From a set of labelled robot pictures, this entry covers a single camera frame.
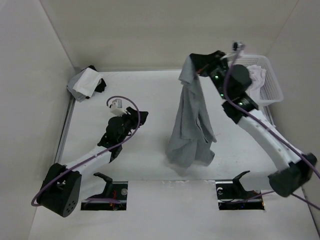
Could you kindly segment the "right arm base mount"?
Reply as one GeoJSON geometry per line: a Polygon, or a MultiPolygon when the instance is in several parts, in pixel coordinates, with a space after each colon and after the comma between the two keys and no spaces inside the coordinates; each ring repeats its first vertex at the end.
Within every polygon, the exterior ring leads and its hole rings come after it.
{"type": "Polygon", "coordinates": [[[247,170],[233,179],[217,180],[215,182],[217,204],[220,211],[265,210],[262,196],[253,198],[261,194],[261,191],[247,191],[240,183],[240,179],[249,172],[247,170]]]}

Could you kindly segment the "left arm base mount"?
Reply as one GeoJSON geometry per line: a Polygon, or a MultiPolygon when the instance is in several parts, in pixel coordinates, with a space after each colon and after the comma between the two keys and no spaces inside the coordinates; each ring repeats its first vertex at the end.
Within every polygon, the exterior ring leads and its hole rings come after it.
{"type": "Polygon", "coordinates": [[[125,211],[129,184],[127,181],[113,181],[103,173],[93,174],[98,181],[91,181],[83,189],[80,209],[82,211],[125,211]]]}

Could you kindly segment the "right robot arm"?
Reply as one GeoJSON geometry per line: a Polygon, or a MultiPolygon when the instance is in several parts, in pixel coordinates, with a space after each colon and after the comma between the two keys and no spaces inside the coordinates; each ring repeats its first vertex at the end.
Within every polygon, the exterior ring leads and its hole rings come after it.
{"type": "Polygon", "coordinates": [[[266,177],[268,186],[279,196],[288,197],[307,183],[318,162],[312,153],[305,154],[283,138],[265,118],[258,105],[247,94],[252,84],[246,66],[229,63],[218,50],[211,54],[190,54],[198,76],[209,77],[224,102],[225,114],[245,130],[273,161],[276,172],[266,177]]]}

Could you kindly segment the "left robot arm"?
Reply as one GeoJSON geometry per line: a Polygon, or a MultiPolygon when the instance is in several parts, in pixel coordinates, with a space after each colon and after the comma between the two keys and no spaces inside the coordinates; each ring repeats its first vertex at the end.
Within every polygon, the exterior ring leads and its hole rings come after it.
{"type": "Polygon", "coordinates": [[[63,218],[74,211],[79,201],[85,201],[85,205],[123,204],[123,197],[114,190],[113,179],[98,169],[119,156],[124,141],[145,124],[148,115],[148,111],[127,107],[122,114],[111,117],[93,150],[66,165],[55,163],[49,168],[35,197],[37,204],[63,218]]]}

